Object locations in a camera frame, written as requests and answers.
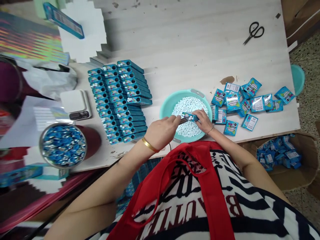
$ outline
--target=black scissors handle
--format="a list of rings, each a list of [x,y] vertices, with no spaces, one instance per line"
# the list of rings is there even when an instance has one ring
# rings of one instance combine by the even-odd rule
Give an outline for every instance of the black scissors handle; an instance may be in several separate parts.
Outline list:
[[[260,35],[257,36],[257,33],[260,31],[260,29],[262,29],[262,33]],[[249,27],[249,33],[251,37],[254,38],[259,38],[262,37],[262,35],[264,34],[264,27],[259,27],[259,23],[258,22],[253,22],[251,23],[250,27]]]

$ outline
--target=teal bucket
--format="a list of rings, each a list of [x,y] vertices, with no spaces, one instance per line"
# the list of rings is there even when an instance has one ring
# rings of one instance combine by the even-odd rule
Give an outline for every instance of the teal bucket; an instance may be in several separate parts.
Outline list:
[[[173,112],[174,106],[184,97],[196,97],[200,99],[204,103],[204,105],[206,105],[208,109],[209,119],[210,121],[212,121],[212,110],[210,104],[208,103],[206,96],[196,89],[181,90],[172,93],[169,97],[167,97],[160,109],[160,119],[164,117],[170,117]],[[200,138],[204,137],[204,135],[205,133],[201,132],[200,134],[193,137],[183,137],[176,133],[173,140],[177,143],[189,143],[199,140]]]
[[[303,69],[298,65],[291,64],[291,73],[295,95],[298,96],[303,90],[306,77],[304,75]]]

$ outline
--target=tiled floor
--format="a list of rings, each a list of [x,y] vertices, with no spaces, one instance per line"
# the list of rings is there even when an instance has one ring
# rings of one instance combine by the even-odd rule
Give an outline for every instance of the tiled floor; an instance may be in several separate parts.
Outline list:
[[[301,130],[319,138],[315,121],[320,120],[320,32],[315,33],[290,53],[292,64],[303,68],[306,75],[302,93],[297,97],[300,103],[299,116]],[[316,142],[320,152],[320,143]],[[306,188],[299,188],[285,195],[313,225],[320,231],[320,201],[310,194]]]

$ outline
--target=plastic bag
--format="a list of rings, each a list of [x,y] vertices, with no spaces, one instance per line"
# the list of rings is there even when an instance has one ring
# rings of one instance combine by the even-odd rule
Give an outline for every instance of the plastic bag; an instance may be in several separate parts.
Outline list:
[[[71,91],[77,85],[77,74],[69,66],[34,59],[16,59],[16,62],[27,70],[22,74],[30,87],[45,97],[59,101],[60,93]],[[61,69],[69,72],[54,71]]]

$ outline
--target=kitchen scale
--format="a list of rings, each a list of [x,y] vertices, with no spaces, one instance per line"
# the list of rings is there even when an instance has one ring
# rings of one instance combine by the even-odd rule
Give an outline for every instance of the kitchen scale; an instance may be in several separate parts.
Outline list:
[[[60,94],[64,111],[70,120],[79,121],[92,117],[87,93],[84,90],[72,90]]]

